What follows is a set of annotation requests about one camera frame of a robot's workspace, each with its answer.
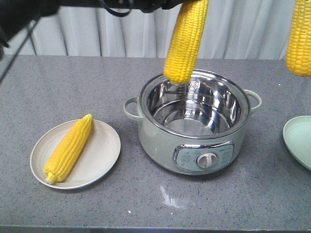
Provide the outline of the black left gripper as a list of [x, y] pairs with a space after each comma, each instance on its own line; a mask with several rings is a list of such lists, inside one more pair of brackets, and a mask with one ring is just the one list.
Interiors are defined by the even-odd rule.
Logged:
[[157, 9], [169, 10], [188, 0], [137, 0], [136, 9], [143, 13], [151, 13]]

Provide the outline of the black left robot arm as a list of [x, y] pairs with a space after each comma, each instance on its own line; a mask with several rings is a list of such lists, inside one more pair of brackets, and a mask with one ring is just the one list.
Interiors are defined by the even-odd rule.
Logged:
[[0, 48], [21, 31], [18, 55], [30, 41], [35, 54], [164, 57], [176, 0], [3, 0]]

